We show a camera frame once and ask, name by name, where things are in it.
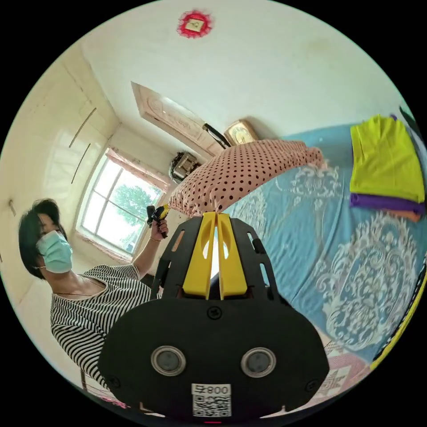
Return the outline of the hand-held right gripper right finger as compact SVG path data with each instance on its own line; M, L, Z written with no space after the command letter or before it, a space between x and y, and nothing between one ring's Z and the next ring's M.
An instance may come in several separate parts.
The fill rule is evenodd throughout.
M242 297L247 284L229 215L218 214L217 234L220 299Z

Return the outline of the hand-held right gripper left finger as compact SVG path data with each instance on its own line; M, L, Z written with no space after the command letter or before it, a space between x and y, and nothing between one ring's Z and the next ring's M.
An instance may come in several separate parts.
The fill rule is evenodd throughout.
M208 299L216 213L205 213L200 220L193 253L182 289L187 296Z

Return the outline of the person's left hand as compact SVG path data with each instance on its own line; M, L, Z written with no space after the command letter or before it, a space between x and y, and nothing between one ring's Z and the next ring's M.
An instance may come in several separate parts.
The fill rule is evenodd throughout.
M151 225L151 239L155 241L161 241L167 238L168 232L169 231L166 219L161 219L159 221L153 220Z

